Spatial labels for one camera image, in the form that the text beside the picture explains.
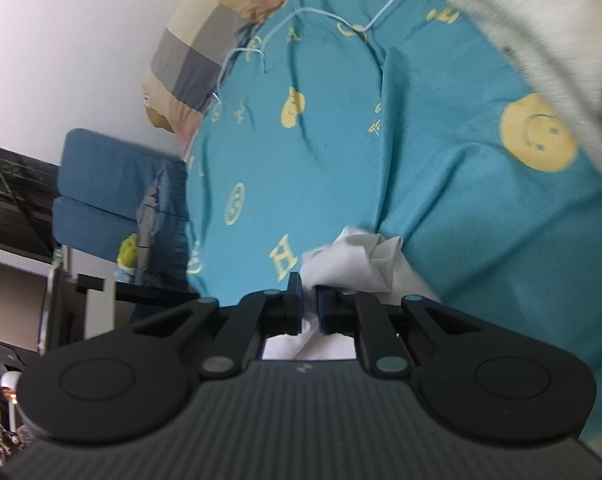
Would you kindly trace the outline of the white t-shirt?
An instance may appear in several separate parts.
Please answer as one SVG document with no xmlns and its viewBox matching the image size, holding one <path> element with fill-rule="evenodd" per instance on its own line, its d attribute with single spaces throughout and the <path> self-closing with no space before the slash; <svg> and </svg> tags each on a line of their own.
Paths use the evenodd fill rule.
<svg viewBox="0 0 602 480">
<path fill-rule="evenodd" d="M 316 300 L 318 286 L 370 292 L 384 304 L 400 304 L 408 295 L 438 300 L 438 295 L 410 266 L 402 247 L 400 236 L 384 238 L 380 234 L 347 226 L 332 243 L 304 252 L 301 333 L 269 338 L 263 358 L 275 361 L 354 358 L 352 337 L 324 335 L 320 331 Z"/>
</svg>

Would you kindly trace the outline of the yellow green plush toy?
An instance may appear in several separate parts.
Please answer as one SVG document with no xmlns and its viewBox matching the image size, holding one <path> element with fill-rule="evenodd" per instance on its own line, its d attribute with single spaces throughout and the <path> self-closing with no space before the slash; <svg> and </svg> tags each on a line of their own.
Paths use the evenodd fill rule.
<svg viewBox="0 0 602 480">
<path fill-rule="evenodd" d="M 122 241 L 120 248 L 118 248 L 118 258 L 116 258 L 118 270 L 115 271 L 115 279 L 118 282 L 131 283 L 136 274 L 137 261 L 138 235 L 130 234 Z"/>
</svg>

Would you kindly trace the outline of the grey cloth on cushion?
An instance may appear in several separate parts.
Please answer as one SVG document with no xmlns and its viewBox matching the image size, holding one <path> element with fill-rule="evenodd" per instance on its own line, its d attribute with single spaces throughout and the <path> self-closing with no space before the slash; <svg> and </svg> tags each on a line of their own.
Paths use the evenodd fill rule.
<svg viewBox="0 0 602 480">
<path fill-rule="evenodd" d="M 148 282 L 151 249 L 156 235 L 156 219 L 160 212 L 160 184 L 163 175 L 164 170 L 161 169 L 149 184 L 137 209 L 138 242 L 135 278 L 137 285 L 145 285 Z"/>
</svg>

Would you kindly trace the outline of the teal patterned bed sheet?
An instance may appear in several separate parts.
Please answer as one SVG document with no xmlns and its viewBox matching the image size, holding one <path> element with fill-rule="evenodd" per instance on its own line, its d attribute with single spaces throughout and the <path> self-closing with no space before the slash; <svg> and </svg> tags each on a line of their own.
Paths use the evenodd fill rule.
<svg viewBox="0 0 602 480">
<path fill-rule="evenodd" d="M 347 226 L 400 236 L 443 304 L 579 356 L 602 454 L 602 177 L 445 0 L 292 0 L 188 157 L 186 277 L 232 304 Z"/>
</svg>

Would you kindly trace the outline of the checkered beige grey pillow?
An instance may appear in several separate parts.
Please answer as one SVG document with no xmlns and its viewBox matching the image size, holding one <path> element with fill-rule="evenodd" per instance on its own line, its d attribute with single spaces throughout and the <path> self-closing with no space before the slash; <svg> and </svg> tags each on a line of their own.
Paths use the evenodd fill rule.
<svg viewBox="0 0 602 480">
<path fill-rule="evenodd" d="M 154 52 L 142 90 L 149 122 L 188 148 L 226 54 L 288 0 L 182 0 Z"/>
</svg>

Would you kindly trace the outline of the green cartoon fleece blanket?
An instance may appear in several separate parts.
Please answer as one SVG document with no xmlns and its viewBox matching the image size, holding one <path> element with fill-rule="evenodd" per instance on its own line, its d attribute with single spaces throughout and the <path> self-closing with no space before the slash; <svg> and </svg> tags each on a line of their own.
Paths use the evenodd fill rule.
<svg viewBox="0 0 602 480">
<path fill-rule="evenodd" d="M 507 53 L 602 175 L 602 0 L 447 0 Z"/>
</svg>

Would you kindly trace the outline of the white bed frame rail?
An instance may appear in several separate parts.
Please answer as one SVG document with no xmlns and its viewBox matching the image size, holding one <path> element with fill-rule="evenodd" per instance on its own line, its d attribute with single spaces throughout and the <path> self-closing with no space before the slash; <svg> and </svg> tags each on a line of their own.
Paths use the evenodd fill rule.
<svg viewBox="0 0 602 480">
<path fill-rule="evenodd" d="M 54 250 L 49 268 L 36 351 L 40 356 L 59 347 L 122 327 L 130 320 L 130 303 L 116 298 L 118 282 L 112 263 L 66 245 Z"/>
</svg>

